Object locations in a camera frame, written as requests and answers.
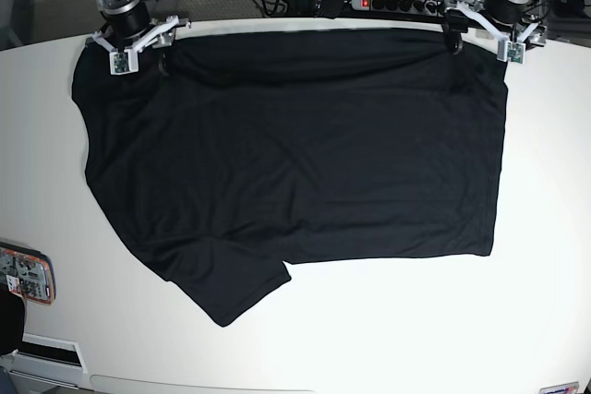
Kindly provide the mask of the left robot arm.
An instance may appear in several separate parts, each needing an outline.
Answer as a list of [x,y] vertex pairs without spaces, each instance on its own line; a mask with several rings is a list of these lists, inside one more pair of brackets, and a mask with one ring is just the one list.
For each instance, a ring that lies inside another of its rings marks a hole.
[[503,63],[522,64],[533,46],[543,46],[546,13],[540,0],[442,0],[444,42],[451,54],[463,50],[463,35],[472,26],[486,31],[497,43]]

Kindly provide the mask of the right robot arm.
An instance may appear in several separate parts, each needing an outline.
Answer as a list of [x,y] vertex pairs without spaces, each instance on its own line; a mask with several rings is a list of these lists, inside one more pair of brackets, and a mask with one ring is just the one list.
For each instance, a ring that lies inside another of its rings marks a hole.
[[151,15],[149,1],[159,0],[94,0],[104,25],[90,41],[108,55],[110,74],[123,76],[139,71],[139,55],[148,48],[171,46],[179,29],[188,29],[191,22],[177,15],[159,20]]

